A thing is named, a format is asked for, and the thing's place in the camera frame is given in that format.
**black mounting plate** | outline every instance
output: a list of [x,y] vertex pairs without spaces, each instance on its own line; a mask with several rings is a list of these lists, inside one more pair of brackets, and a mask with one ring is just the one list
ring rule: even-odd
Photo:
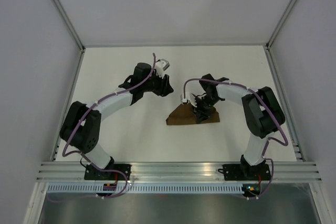
[[[129,164],[113,164],[105,169],[119,170],[125,173],[127,180],[130,179],[131,165]],[[116,174],[118,176],[118,181],[125,181],[125,178],[119,173],[101,172],[95,169],[92,165],[87,165],[84,180],[115,180]]]
[[248,177],[245,177],[243,171],[240,169],[240,164],[224,164],[222,167],[223,169],[218,169],[218,171],[224,175],[225,181],[259,181],[258,175],[261,176],[261,180],[263,181],[271,179],[271,172],[267,164],[263,164],[258,173],[252,174]]

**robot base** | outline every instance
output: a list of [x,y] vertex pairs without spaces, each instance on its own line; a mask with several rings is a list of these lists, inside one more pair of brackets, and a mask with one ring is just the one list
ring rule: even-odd
[[[125,173],[127,180],[130,179],[131,165],[129,164],[114,164],[111,162],[104,169],[119,170]],[[94,168],[92,165],[87,165],[84,175],[84,180],[115,180],[117,174],[118,181],[125,181],[125,178],[119,173],[101,172]]]
[[226,181],[258,181],[259,176],[263,181],[271,179],[271,172],[265,161],[258,165],[250,166],[243,156],[241,158],[240,164],[224,164],[222,165],[223,169],[218,169],[218,172],[224,175]]

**white wall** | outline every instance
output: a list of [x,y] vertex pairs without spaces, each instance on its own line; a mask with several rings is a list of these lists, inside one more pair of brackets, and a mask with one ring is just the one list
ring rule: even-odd
[[298,126],[336,207],[336,0],[298,0],[272,46]]
[[290,0],[60,0],[86,46],[266,43]]
[[51,0],[0,0],[0,222],[21,223],[79,50]]

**white table surface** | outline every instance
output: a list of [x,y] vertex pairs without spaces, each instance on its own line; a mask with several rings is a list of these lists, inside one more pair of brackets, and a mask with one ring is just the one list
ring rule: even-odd
[[[243,107],[230,101],[218,102],[220,123],[167,126],[166,118],[180,104],[184,82],[211,73],[215,79],[230,78],[251,88],[275,85],[262,46],[186,46],[87,48],[72,102],[95,101],[111,93],[138,62],[152,64],[152,53],[170,62],[174,93],[165,98],[146,93],[136,104],[124,108],[101,124],[99,143],[118,162],[231,162],[244,153],[250,131]],[[198,82],[187,90],[203,93]],[[286,125],[282,126],[289,138]],[[281,139],[279,132],[275,137]],[[78,161],[77,154],[57,161]],[[271,142],[266,152],[274,161],[296,161],[292,145]]]

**white connector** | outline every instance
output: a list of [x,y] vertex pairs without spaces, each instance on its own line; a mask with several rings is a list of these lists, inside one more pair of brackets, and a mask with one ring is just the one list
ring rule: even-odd
[[165,59],[158,60],[155,63],[156,75],[163,78],[165,70],[170,66],[169,61]]
[[183,104],[191,103],[192,106],[197,107],[195,97],[190,92],[185,92],[185,96],[181,94],[181,102]]

